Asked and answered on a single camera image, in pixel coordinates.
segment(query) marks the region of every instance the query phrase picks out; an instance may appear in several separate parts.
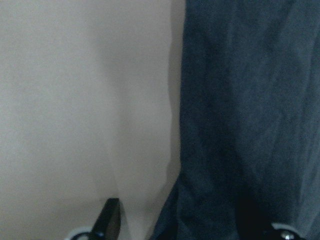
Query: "dark blue fabric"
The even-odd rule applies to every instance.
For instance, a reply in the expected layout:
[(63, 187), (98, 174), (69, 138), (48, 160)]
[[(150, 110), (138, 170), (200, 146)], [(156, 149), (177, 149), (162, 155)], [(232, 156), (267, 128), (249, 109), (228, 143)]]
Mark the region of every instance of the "dark blue fabric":
[(187, 0), (181, 170), (152, 240), (237, 240), (247, 193), (320, 239), (320, 1)]

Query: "dark curtain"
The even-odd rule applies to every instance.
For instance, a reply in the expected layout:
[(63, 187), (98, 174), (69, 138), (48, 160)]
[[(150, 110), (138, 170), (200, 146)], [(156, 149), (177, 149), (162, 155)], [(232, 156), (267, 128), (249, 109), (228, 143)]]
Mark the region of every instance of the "dark curtain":
[(152, 240), (320, 239), (319, 26), (318, 0), (186, 1), (181, 170)]

